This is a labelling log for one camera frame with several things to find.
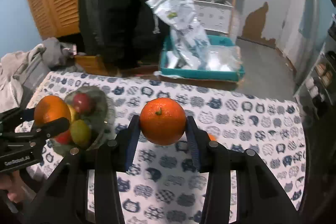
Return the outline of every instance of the red apple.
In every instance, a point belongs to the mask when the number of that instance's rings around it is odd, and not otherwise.
[[[77,93],[72,100],[73,108],[80,114],[89,114],[93,108],[93,101],[86,93]]]
[[[68,144],[72,141],[70,130],[58,134],[54,139],[60,144]]]

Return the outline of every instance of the blue wall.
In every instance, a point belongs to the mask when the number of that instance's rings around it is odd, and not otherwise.
[[[27,0],[0,0],[0,58],[41,43]]]
[[[336,12],[336,8],[331,0],[319,0],[319,28],[316,36],[316,48],[321,49],[323,42],[328,36],[328,29],[332,24],[332,14]]]

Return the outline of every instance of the table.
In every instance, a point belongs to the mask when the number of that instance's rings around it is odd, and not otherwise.
[[[228,149],[255,150],[298,209],[305,179],[305,136],[298,106],[291,101],[259,99],[224,90],[191,85],[121,79],[83,73],[50,72],[34,93],[28,108],[49,94],[64,98],[83,85],[95,85],[113,99],[107,121],[114,133],[126,128],[146,102],[156,97],[176,100]],[[32,122],[17,127],[29,131]],[[50,141],[43,148],[43,162],[32,166],[35,175],[48,177],[62,157]],[[185,135],[174,145],[158,146],[141,134],[133,165],[117,173],[125,222],[128,224],[194,223],[201,217],[208,174],[199,174],[191,162]],[[88,210],[94,212],[94,170],[89,172]],[[230,222],[236,220],[236,172],[231,172]]]

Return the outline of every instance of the white plastic bag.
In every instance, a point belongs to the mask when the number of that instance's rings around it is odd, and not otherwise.
[[[240,48],[210,45],[206,54],[206,70],[238,71],[242,65]]]
[[[148,0],[147,5],[170,25],[173,52],[191,69],[205,67],[209,39],[196,18],[194,0]]]

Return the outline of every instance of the concrete floor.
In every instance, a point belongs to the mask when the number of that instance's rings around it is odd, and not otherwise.
[[[236,88],[237,92],[293,101],[295,83],[293,73],[275,49],[249,41],[237,39],[245,68],[245,80]]]

